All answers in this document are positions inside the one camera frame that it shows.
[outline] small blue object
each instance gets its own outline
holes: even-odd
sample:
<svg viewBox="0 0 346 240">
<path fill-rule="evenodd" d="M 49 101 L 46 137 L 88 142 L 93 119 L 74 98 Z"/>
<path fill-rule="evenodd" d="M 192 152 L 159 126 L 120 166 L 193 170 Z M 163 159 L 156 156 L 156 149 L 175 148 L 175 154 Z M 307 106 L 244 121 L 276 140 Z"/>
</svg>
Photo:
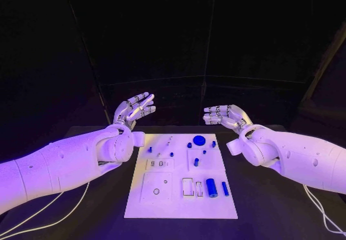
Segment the small blue object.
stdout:
<svg viewBox="0 0 346 240">
<path fill-rule="evenodd" d="M 193 138 L 193 143 L 198 145 L 198 146 L 204 146 L 206 144 L 206 139 L 204 136 L 198 135 L 195 136 Z"/>
<path fill-rule="evenodd" d="M 208 194 L 211 198 L 218 197 L 218 191 L 215 186 L 215 180 L 212 178 L 206 179 L 206 188 L 208 188 Z"/>
<path fill-rule="evenodd" d="M 222 187 L 224 187 L 225 196 L 228 197 L 229 196 L 229 190 L 228 190 L 228 186 L 227 186 L 225 182 L 222 182 Z"/>
<path fill-rule="evenodd" d="M 198 158 L 195 158 L 195 163 L 193 163 L 193 165 L 195 165 L 195 167 L 198 167 L 199 166 L 199 159 Z"/>
</svg>

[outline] wire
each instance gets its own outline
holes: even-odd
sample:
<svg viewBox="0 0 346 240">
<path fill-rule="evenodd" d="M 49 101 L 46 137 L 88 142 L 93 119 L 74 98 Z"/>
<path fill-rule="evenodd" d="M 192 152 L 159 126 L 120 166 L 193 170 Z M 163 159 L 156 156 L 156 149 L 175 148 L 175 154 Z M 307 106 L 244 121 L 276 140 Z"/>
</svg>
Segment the wire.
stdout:
<svg viewBox="0 0 346 240">
<path fill-rule="evenodd" d="M 80 202 L 77 203 L 77 205 L 75 205 L 75 207 L 72 208 L 71 212 L 67 214 L 67 216 L 65 216 L 58 222 L 55 222 L 55 223 L 52 223 L 52 224 L 49 224 L 49 225 L 46 225 L 46 226 L 41 226 L 41 227 L 28 229 L 28 230 L 25 230 L 25 231 L 19 231 L 19 232 L 13 233 L 12 235 L 0 238 L 0 240 L 5 240 L 5 239 L 7 239 L 7 238 L 10 238 L 10 237 L 13 237 L 13 236 L 16 236 L 16 235 L 19 235 L 19 234 L 23 234 L 23 233 L 36 231 L 36 230 L 39 230 L 39 229 L 45 229 L 45 228 L 48 228 L 48 227 L 52 227 L 52 226 L 56 225 L 61 221 L 64 221 L 65 218 L 71 215 L 71 213 L 72 213 L 72 212 L 75 211 L 75 209 L 78 208 L 80 203 L 81 203 L 82 200 L 84 200 L 88 187 L 90 187 L 90 182 L 88 182 L 88 184 L 87 184 L 87 188 L 85 188 L 84 194 L 82 194 L 82 196 L 81 196 Z M 32 215 L 16 227 L 19 227 L 35 215 Z"/>
<path fill-rule="evenodd" d="M 56 199 L 59 198 L 59 196 L 64 194 L 64 192 L 58 195 L 58 197 L 52 200 L 52 202 L 20 223 L 20 224 L 18 224 L 10 230 L 7 230 L 6 232 L 3 232 L 2 234 L 0 234 L 0 237 L 6 234 L 6 233 L 9 233 L 13 229 L 16 229 L 28 220 L 31 220 L 48 207 L 49 207 L 49 205 L 56 201 Z"/>
<path fill-rule="evenodd" d="M 322 214 L 323 214 L 323 223 L 325 223 L 326 229 L 327 229 L 332 233 L 335 233 L 335 234 L 343 234 L 343 236 L 346 237 L 346 232 L 339 228 L 339 226 L 335 224 L 335 222 L 330 220 L 329 216 L 326 215 L 325 208 L 323 208 L 323 204 L 322 204 L 322 202 L 319 201 L 317 197 L 316 197 L 316 196 L 313 195 L 313 193 L 310 192 L 307 185 L 303 184 L 303 187 L 304 187 L 306 194 L 307 194 L 307 196 L 309 196 L 313 204 L 316 205 L 316 207 L 319 208 L 319 210 L 320 210 L 320 212 L 322 212 Z M 326 223 L 326 219 L 329 220 L 329 222 L 333 224 L 333 226 L 336 227 L 336 229 L 338 229 L 339 231 L 330 230 L 330 228 L 329 228 L 329 226 L 327 226 L 327 223 Z"/>
</svg>

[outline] robotic arm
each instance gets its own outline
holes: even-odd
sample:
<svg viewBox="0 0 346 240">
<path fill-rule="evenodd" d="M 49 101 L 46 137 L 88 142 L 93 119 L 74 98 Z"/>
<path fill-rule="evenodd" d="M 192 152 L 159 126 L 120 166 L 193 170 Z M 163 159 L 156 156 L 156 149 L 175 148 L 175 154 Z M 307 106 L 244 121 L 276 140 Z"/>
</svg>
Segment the robotic arm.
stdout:
<svg viewBox="0 0 346 240">
<path fill-rule="evenodd" d="M 274 169 L 299 183 L 346 194 L 346 149 L 333 143 L 290 132 L 280 132 L 253 124 L 235 105 L 214 106 L 204 120 L 222 124 L 240 135 L 227 146 L 231 154 L 242 154 L 254 166 Z"/>
<path fill-rule="evenodd" d="M 80 187 L 129 161 L 134 146 L 144 146 L 144 132 L 131 130 L 136 120 L 156 111 L 153 99 L 147 92 L 134 96 L 120 104 L 105 129 L 62 139 L 0 164 L 0 214 Z"/>
</svg>

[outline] white board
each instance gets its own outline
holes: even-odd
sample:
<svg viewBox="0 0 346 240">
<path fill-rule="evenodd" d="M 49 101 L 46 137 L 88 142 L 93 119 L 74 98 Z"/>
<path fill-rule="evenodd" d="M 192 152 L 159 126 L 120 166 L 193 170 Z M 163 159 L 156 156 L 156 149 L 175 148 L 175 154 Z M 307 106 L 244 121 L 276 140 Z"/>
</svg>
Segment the white board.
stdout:
<svg viewBox="0 0 346 240">
<path fill-rule="evenodd" d="M 206 139 L 204 146 L 193 144 L 196 135 Z M 219 145 L 212 147 L 214 141 L 218 142 L 215 134 L 146 134 L 126 218 L 238 219 L 222 154 Z M 209 197 L 208 179 L 215 180 L 215 198 Z M 225 196 L 222 182 L 229 196 Z"/>
</svg>

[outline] table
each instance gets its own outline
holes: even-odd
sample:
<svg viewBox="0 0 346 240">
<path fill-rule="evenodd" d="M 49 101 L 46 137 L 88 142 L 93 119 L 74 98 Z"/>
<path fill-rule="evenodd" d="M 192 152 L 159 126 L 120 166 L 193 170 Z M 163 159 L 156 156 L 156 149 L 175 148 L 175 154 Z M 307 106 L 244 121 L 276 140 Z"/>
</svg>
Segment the table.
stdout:
<svg viewBox="0 0 346 240">
<path fill-rule="evenodd" d="M 284 131 L 278 125 L 268 126 Z M 93 132 L 103 126 L 75 126 L 67 137 Z M 215 133 L 238 219 L 130 219 L 124 218 L 139 149 L 116 170 L 91 181 L 85 198 L 71 216 L 55 226 L 23 233 L 12 240 L 222 240 L 222 239 L 345 239 L 330 233 L 323 216 L 303 185 L 273 169 L 253 166 L 242 155 L 232 156 L 227 143 L 237 138 L 222 126 L 137 126 L 149 134 Z M 15 232 L 55 223 L 75 207 L 85 185 L 65 192 L 48 209 Z M 346 230 L 346 204 L 340 196 L 312 188 L 329 217 Z M 26 219 L 55 198 L 33 199 L 12 209 L 0 224 L 0 233 Z"/>
</svg>

